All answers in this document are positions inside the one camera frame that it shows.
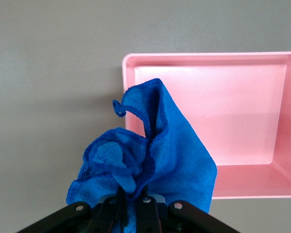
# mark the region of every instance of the pink bin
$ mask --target pink bin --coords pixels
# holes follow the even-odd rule
[[[154,78],[218,166],[214,199],[291,198],[291,52],[124,58],[124,91]],[[144,135],[134,115],[125,122]]]

